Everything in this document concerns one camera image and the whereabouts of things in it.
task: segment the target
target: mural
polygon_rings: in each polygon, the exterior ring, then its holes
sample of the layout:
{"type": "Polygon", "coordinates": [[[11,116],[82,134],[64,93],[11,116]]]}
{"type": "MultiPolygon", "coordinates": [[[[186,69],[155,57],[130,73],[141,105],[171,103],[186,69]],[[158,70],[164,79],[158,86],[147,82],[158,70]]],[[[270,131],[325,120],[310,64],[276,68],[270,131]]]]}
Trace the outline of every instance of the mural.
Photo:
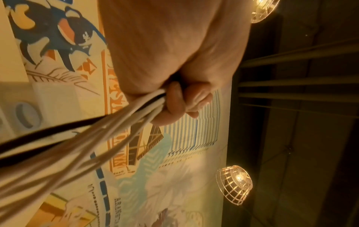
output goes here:
{"type": "MultiPolygon", "coordinates": [[[[76,88],[83,117],[128,103],[114,73],[96,0],[3,0],[29,81],[76,88]]],[[[225,164],[230,92],[197,119],[148,124],[108,163],[51,193],[26,227],[220,226],[215,173],[225,164]]],[[[112,148],[132,125],[88,157],[112,148]]]]}

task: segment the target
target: hand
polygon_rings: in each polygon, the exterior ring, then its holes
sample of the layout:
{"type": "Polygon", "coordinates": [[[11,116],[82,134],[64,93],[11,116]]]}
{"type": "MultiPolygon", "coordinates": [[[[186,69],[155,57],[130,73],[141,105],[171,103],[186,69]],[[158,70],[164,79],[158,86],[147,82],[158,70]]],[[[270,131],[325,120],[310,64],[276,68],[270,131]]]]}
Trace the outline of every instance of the hand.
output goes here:
{"type": "Polygon", "coordinates": [[[121,90],[129,102],[167,84],[155,125],[175,122],[212,101],[228,82],[249,36],[253,0],[98,2],[121,90]],[[180,75],[179,82],[171,75],[180,75]]]}

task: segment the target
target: toucan painting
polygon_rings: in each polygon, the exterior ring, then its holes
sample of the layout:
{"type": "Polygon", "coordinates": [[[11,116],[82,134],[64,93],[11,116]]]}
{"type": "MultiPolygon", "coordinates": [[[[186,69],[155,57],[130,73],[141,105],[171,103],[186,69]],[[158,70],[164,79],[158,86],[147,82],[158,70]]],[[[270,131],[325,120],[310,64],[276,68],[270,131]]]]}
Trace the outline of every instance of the toucan painting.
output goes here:
{"type": "Polygon", "coordinates": [[[104,36],[82,14],[66,6],[53,7],[46,0],[3,0],[22,55],[36,65],[48,50],[57,50],[70,71],[75,71],[70,55],[87,56],[106,48],[104,36]]]}

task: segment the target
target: painted wall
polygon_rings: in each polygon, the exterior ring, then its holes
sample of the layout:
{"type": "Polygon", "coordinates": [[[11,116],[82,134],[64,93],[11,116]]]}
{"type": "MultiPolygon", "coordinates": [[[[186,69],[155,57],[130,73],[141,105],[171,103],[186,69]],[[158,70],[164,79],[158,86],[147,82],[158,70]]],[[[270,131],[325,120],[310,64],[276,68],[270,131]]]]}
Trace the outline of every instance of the painted wall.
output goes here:
{"type": "MultiPolygon", "coordinates": [[[[74,86],[82,118],[128,104],[114,74],[96,0],[3,2],[31,83],[74,86]]],[[[55,190],[17,226],[220,226],[223,197],[215,172],[225,165],[230,88],[229,83],[214,92],[198,119],[184,116],[165,127],[147,125],[106,165],[55,190]]],[[[134,127],[89,159],[118,144],[134,127]]]]}

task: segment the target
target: bundle of cables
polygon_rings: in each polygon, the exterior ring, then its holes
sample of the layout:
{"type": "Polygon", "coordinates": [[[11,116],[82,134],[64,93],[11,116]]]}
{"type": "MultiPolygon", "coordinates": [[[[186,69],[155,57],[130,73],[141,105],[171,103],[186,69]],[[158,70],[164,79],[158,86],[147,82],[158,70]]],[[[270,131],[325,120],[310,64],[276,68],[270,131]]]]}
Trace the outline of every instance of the bundle of cables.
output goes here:
{"type": "Polygon", "coordinates": [[[0,171],[0,226],[8,222],[18,212],[33,203],[43,200],[53,190],[73,182],[82,176],[98,169],[109,161],[139,133],[139,131],[158,115],[165,104],[165,90],[159,89],[151,94],[135,100],[120,111],[96,119],[84,120],[79,124],[70,123],[57,126],[0,144],[0,153],[8,152],[34,140],[50,136],[65,130],[86,126],[97,121],[90,128],[75,137],[63,142],[40,147],[21,154],[25,158],[19,163],[2,167],[0,171]],[[119,144],[89,159],[90,154],[102,143],[125,131],[131,125],[141,122],[141,126],[119,144]],[[63,166],[56,172],[46,169],[56,165],[63,166]],[[32,180],[32,176],[43,172],[40,178],[32,180]]]}

